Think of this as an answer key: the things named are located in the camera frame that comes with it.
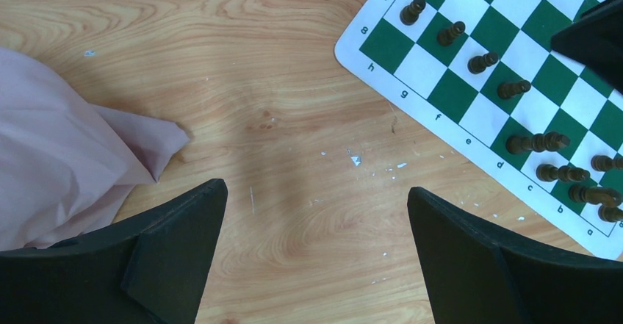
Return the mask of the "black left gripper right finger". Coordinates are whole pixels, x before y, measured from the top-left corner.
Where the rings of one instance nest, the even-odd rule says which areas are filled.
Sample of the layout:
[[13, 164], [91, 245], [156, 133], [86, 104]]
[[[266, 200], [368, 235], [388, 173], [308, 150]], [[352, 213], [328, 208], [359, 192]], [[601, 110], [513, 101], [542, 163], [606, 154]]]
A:
[[620, 323], [622, 263], [532, 240], [413, 187], [407, 209], [437, 323]]

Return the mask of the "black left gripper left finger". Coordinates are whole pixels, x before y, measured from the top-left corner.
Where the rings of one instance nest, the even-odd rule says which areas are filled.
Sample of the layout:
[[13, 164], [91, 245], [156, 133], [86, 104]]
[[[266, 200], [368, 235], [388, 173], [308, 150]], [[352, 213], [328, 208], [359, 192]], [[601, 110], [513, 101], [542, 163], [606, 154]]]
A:
[[3, 323], [194, 323], [226, 210], [212, 179], [110, 226], [1, 253]]

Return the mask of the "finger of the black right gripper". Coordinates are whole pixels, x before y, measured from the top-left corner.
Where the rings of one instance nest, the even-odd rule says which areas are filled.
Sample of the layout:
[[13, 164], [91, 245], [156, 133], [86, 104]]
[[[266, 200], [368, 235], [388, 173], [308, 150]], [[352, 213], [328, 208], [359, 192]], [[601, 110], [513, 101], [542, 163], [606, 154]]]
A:
[[585, 65], [622, 92], [622, 0], [605, 0], [554, 34], [553, 51]]

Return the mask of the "dark pawn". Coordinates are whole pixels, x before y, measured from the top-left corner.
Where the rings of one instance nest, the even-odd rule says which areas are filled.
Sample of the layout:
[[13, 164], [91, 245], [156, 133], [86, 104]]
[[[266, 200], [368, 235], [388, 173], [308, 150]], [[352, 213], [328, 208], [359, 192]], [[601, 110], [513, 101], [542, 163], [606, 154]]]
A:
[[622, 157], [610, 158], [606, 155], [596, 155], [591, 159], [591, 166], [595, 171], [607, 172], [622, 169]]
[[465, 32], [465, 29], [466, 25], [463, 21], [456, 21], [438, 32], [436, 37], [437, 43], [443, 47], [450, 46]]
[[527, 80], [518, 82], [503, 82], [497, 88], [497, 94], [500, 99], [508, 100], [514, 96], [526, 93], [531, 89], [531, 83]]
[[413, 0], [400, 11], [400, 21], [406, 26], [415, 24], [426, 4], [426, 0]]

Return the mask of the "dark tall chess piece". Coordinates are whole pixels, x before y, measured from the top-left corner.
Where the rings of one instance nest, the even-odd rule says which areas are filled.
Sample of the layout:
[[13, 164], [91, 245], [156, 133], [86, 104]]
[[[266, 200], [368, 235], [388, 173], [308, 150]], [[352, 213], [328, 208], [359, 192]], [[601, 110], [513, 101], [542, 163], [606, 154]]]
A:
[[535, 134], [531, 137], [510, 136], [505, 144], [510, 154], [523, 154], [534, 151], [541, 153], [544, 151], [556, 152], [569, 146], [571, 139], [558, 132], [547, 132]]

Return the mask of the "dark piece from tin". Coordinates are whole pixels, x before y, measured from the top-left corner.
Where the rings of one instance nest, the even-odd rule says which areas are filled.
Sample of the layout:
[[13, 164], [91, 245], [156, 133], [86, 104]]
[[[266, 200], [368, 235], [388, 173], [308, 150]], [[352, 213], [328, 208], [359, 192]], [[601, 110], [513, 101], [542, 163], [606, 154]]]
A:
[[573, 185], [569, 197], [578, 203], [602, 204], [606, 207], [618, 207], [622, 203], [622, 194], [610, 187]]

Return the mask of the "dark corner rook piece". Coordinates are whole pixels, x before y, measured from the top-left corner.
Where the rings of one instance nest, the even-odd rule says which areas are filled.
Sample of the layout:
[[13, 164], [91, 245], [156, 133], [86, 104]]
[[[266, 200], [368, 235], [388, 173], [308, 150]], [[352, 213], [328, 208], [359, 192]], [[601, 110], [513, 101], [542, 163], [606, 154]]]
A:
[[598, 209], [598, 216], [605, 222], [615, 223], [623, 221], [623, 211], [618, 207], [601, 205]]

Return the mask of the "green white chess mat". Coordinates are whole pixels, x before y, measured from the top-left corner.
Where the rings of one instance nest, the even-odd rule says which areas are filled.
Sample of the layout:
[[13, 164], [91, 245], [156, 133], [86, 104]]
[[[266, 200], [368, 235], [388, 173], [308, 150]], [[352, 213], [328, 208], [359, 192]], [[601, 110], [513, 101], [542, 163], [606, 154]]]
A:
[[[586, 186], [622, 190], [622, 172], [591, 169], [596, 155], [622, 156], [622, 95], [584, 65], [550, 48], [550, 38], [605, 0], [426, 0], [413, 25], [400, 11], [413, 0], [367, 0], [337, 41], [338, 62], [443, 139], [593, 255], [622, 254], [622, 223], [598, 216], [598, 206], [570, 199], [570, 183], [541, 181], [541, 164], [590, 170]], [[438, 32], [463, 21], [450, 46]], [[468, 71], [477, 55], [499, 61]], [[503, 82], [531, 89], [503, 100]], [[558, 132], [560, 151], [510, 154], [510, 136]]]

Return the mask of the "pink cloth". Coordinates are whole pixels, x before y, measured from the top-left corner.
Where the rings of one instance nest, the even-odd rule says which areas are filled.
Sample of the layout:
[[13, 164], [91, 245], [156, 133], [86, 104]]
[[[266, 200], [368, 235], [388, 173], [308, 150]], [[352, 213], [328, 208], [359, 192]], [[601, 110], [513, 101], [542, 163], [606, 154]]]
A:
[[108, 226], [189, 142], [176, 123], [86, 102], [60, 75], [1, 50], [1, 249]]

